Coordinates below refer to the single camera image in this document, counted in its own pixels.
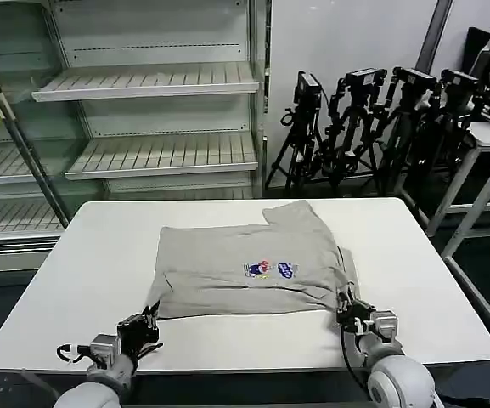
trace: white shelf rack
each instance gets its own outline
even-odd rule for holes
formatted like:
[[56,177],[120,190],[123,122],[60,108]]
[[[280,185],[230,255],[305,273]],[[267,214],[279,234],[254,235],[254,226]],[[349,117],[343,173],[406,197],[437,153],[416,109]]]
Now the white shelf rack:
[[70,68],[31,93],[37,102],[152,96],[253,94],[248,62]]
[[[35,144],[41,152],[41,163],[49,175],[62,173],[69,161],[67,152],[74,141],[58,140]],[[12,142],[0,143],[0,184],[35,183],[24,159]]]
[[58,237],[63,231],[44,197],[0,200],[0,240]]
[[92,139],[69,180],[242,172],[258,167],[248,132]]
[[252,200],[253,198],[251,187],[125,192],[110,195],[110,199],[116,201]]

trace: white table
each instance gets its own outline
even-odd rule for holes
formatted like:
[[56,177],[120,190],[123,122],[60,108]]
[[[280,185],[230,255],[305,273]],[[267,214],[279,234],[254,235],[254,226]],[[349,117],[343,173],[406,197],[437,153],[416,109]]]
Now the white table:
[[484,311],[490,317],[490,303],[481,295],[480,291],[473,285],[465,272],[459,267],[458,263],[453,258],[454,253],[458,250],[459,245],[466,238],[477,238],[490,236],[490,228],[474,229],[473,225],[481,216],[482,212],[487,208],[490,201],[490,178],[484,184],[481,192],[473,203],[473,207],[465,215],[459,227],[454,232],[454,235],[442,251],[442,257],[448,267],[467,285],[468,289],[475,295],[477,302],[484,308]]
[[[154,279],[163,226],[265,224],[288,200],[92,202],[82,206],[0,330],[0,371],[71,373],[55,349],[115,333]],[[490,335],[402,201],[310,200],[352,250],[364,300],[391,309],[405,352],[425,364],[490,360]],[[205,316],[160,322],[141,372],[343,369],[332,314]]]
[[[470,126],[470,134],[475,140],[476,147],[471,149],[465,156],[458,172],[454,175],[451,184],[448,186],[445,196],[442,198],[439,207],[437,208],[433,217],[428,220],[426,216],[420,214],[421,217],[427,223],[426,234],[428,236],[434,236],[437,229],[441,225],[445,216],[450,213],[467,213],[471,204],[458,204],[454,205],[454,199],[459,193],[462,185],[464,185],[467,176],[469,175],[473,166],[475,166],[476,160],[481,153],[490,153],[490,122],[476,122]],[[485,211],[490,211],[490,203],[485,208]]]

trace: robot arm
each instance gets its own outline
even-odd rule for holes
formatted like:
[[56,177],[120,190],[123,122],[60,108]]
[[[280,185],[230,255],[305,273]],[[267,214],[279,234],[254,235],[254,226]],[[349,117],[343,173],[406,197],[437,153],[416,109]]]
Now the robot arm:
[[132,376],[139,360],[161,347],[156,317],[157,303],[120,322],[117,336],[97,335],[89,346],[64,344],[58,347],[58,356],[76,363],[84,357],[92,360],[87,370],[87,382],[75,387],[56,402],[55,408],[120,408],[120,400],[129,393]]
[[[443,408],[430,372],[406,356],[396,340],[397,317],[393,312],[377,311],[354,298],[347,287],[339,291],[336,317],[348,369],[379,408]],[[355,336],[358,350],[365,357],[367,384],[361,384],[348,363],[345,333]]]

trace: cable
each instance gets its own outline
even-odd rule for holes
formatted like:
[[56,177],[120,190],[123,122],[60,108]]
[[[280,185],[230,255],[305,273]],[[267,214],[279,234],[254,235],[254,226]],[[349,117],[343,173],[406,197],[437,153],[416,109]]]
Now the cable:
[[465,398],[465,399],[460,399],[460,398],[454,398],[454,397],[449,397],[447,395],[439,394],[439,399],[442,402],[446,402],[447,404],[450,405],[455,405],[455,406],[463,406],[467,408],[490,408],[490,400],[486,398]]
[[345,345],[345,331],[343,329],[343,326],[341,326],[341,351],[343,353],[343,360],[345,361],[346,368],[348,372],[350,372],[350,375],[356,382],[356,384],[362,389],[362,391],[365,393],[369,400],[369,391],[367,390],[367,386],[360,381],[352,367],[350,366],[350,362],[348,361],[348,355],[346,355],[346,345]]
[[163,346],[163,343],[153,344],[151,346],[145,347],[139,352],[137,358],[141,360],[145,355],[152,353],[154,350],[159,349],[161,346]]
[[328,99],[328,95],[326,94],[326,92],[324,91],[324,87],[322,86],[322,83],[314,76],[314,74],[311,73],[311,77],[313,77],[313,79],[318,82],[318,85],[320,85],[320,90],[322,91],[322,95],[324,96],[324,99],[326,99],[326,104],[327,106],[329,106],[329,99]]

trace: gray t-shirt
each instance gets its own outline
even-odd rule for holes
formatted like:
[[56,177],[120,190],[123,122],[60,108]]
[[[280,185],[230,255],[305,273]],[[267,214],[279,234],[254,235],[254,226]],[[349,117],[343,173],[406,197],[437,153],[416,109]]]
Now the gray t-shirt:
[[162,229],[147,304],[161,318],[335,309],[356,283],[350,253],[306,201],[262,213],[268,225]]

